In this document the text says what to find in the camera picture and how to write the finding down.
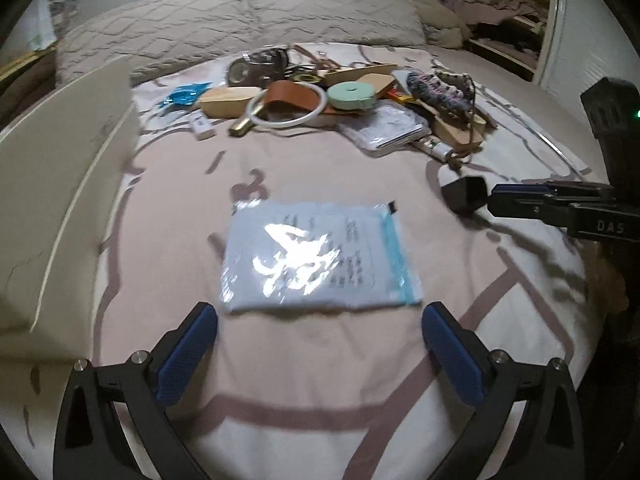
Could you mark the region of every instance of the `tape roll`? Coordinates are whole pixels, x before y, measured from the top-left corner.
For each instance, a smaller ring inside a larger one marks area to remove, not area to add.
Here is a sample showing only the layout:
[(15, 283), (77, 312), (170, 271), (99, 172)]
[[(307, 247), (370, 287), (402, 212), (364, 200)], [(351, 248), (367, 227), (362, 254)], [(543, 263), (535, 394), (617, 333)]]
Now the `tape roll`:
[(369, 83), (347, 81), (327, 91), (329, 102), (338, 110), (368, 110), (376, 104), (376, 91)]
[(290, 80), (296, 83), (310, 83), (312, 85), (322, 82), (322, 78), (314, 74), (296, 74)]

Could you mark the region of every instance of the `white board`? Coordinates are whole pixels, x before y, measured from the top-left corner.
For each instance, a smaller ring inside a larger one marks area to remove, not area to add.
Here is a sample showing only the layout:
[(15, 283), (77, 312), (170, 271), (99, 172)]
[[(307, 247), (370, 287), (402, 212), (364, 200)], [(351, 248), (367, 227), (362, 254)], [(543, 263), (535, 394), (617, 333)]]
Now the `white board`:
[(138, 120), (130, 65), (65, 86), (0, 134), (0, 355), (88, 355), (98, 246)]

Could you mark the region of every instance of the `wooden block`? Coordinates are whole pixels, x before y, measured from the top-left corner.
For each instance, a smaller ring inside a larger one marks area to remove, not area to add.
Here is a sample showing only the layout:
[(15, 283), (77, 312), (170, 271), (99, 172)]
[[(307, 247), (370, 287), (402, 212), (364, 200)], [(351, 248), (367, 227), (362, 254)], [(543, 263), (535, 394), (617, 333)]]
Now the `wooden block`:
[(336, 72), (327, 72), (324, 74), (324, 82), (327, 86), (333, 86), (338, 83), (344, 83), (345, 81), (357, 81), (366, 74), (390, 75), (391, 72), (397, 68), (398, 65), (396, 64), (380, 64), (365, 66), (363, 68), (347, 68), (344, 70), (337, 70)]
[(359, 78), (358, 81), (373, 86), (378, 99), (391, 90), (391, 87), (396, 84), (396, 78), (387, 74), (365, 74)]
[(249, 101), (259, 92), (257, 86), (221, 86), (204, 92), (198, 104), (207, 117), (237, 119), (244, 115)]

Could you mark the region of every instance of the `pillow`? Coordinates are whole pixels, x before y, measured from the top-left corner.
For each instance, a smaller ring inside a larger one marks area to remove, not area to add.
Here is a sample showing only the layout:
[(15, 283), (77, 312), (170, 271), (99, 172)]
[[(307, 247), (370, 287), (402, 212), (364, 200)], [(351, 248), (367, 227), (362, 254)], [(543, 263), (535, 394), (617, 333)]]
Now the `pillow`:
[(465, 22), (453, 10), (441, 5), (438, 2), (425, 4), (414, 2), (414, 6), (418, 11), (420, 20), (425, 25), (433, 28), (462, 28), (466, 27)]
[(132, 55), (134, 84), (251, 48), (248, 0), (141, 0), (105, 12), (58, 44), (58, 84), (121, 54)]
[(442, 48), (463, 48), (465, 39), (459, 27), (435, 28), (424, 26), (427, 44), (441, 46)]
[(412, 0), (250, 0), (261, 41), (424, 46)]

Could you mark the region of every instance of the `folded clothes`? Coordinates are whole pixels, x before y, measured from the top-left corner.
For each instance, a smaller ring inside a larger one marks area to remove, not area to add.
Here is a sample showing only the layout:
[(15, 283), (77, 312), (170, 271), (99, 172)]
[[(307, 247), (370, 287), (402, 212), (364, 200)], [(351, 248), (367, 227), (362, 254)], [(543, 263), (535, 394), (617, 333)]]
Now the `folded clothes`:
[(443, 0), (467, 25), (499, 23), (515, 16), (535, 16), (546, 22), (547, 11), (533, 0)]

